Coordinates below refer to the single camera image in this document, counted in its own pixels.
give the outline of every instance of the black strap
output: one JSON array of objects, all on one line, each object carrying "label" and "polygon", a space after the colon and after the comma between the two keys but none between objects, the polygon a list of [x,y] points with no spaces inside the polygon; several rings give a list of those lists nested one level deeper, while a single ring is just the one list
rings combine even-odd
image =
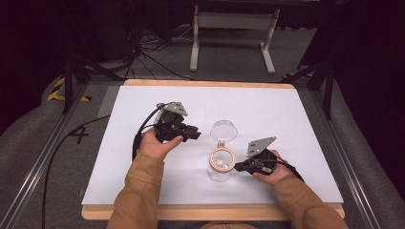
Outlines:
[{"label": "black strap", "polygon": [[301,177],[301,175],[298,173],[298,171],[295,169],[294,166],[292,166],[292,165],[290,165],[290,164],[287,164],[287,163],[285,163],[285,162],[283,162],[283,161],[277,161],[277,163],[286,166],[288,169],[291,170],[291,172],[292,172],[297,178],[301,179],[301,180],[304,182],[303,177]]}]

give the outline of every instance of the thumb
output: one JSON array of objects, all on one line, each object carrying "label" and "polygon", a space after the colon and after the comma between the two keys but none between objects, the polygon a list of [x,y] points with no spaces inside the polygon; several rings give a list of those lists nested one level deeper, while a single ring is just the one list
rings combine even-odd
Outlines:
[{"label": "thumb", "polygon": [[170,141],[164,143],[163,145],[167,150],[167,152],[169,152],[174,148],[176,148],[176,146],[180,145],[181,142],[182,142],[182,135],[178,135],[175,138],[171,139]]},{"label": "thumb", "polygon": [[259,180],[262,181],[262,182],[264,182],[264,181],[265,181],[265,178],[266,178],[266,175],[263,175],[263,174],[260,174],[260,173],[254,173],[254,174],[253,174],[253,177],[259,179]]}]

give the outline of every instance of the metal rail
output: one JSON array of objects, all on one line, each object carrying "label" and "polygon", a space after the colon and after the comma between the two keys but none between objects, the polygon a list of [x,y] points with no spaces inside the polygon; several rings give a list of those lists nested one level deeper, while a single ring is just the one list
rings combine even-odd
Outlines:
[{"label": "metal rail", "polygon": [[318,92],[310,92],[310,94],[312,96],[312,99],[314,100],[318,112],[321,114],[324,120],[325,126],[328,129],[331,140],[337,152],[337,160],[343,171],[346,181],[349,184],[349,188],[351,189],[353,198],[357,204],[358,210],[360,211],[361,217],[363,218],[368,229],[381,228],[377,218],[375,217],[369,200],[367,199],[367,196],[364,192],[363,186],[351,165],[348,154],[346,153],[342,142],[340,141],[339,136],[333,126],[333,123],[331,120],[327,119],[323,112],[323,101],[320,94]]},{"label": "metal rail", "polygon": [[26,206],[28,200],[30,199],[33,190],[35,189],[40,178],[42,177],[42,174],[47,169],[51,160],[53,150],[55,149],[59,139],[61,138],[61,135],[69,121],[69,118],[71,117],[75,109],[75,106],[78,104],[81,97],[84,95],[86,89],[87,85],[81,84],[77,86],[77,90],[74,96],[74,103],[72,107],[67,111],[67,113],[63,114],[57,121],[53,129],[53,132],[51,133],[50,138],[45,144],[40,156],[38,157],[29,174],[27,175],[23,185],[20,188],[20,191],[18,192],[17,196],[12,202],[8,212],[2,219],[0,223],[0,229],[12,228],[14,224],[17,222],[22,211],[24,210],[24,207]]}]

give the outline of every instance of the orange ring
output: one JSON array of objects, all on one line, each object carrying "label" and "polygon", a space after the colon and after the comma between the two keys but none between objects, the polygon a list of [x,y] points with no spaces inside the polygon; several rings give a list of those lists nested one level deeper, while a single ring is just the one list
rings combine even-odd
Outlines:
[{"label": "orange ring", "polygon": [[[212,157],[213,157],[214,154],[217,153],[218,151],[227,151],[227,152],[232,156],[232,163],[230,164],[229,167],[227,167],[227,168],[221,168],[221,167],[218,167],[218,166],[214,163]],[[235,154],[233,153],[233,151],[231,151],[229,148],[226,148],[225,146],[219,146],[219,147],[217,147],[217,148],[215,148],[215,149],[213,149],[213,150],[211,151],[211,153],[209,154],[209,159],[208,159],[208,161],[209,161],[209,165],[211,166],[211,168],[212,168],[213,170],[215,170],[215,171],[218,172],[218,173],[225,174],[225,173],[230,172],[230,171],[233,169],[233,167],[235,167],[236,157],[235,157]]]}]

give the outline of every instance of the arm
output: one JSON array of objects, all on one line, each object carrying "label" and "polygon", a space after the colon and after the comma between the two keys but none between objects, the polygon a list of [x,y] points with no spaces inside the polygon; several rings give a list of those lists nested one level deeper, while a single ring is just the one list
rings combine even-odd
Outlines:
[{"label": "arm", "polygon": [[335,210],[285,166],[278,165],[270,176],[257,173],[253,176],[271,185],[281,208],[295,228],[348,228]]},{"label": "arm", "polygon": [[158,227],[158,201],[163,177],[164,158],[178,146],[180,136],[161,144],[150,129],[142,136],[139,153],[125,178],[125,186],[114,202],[108,227],[150,229]]}]

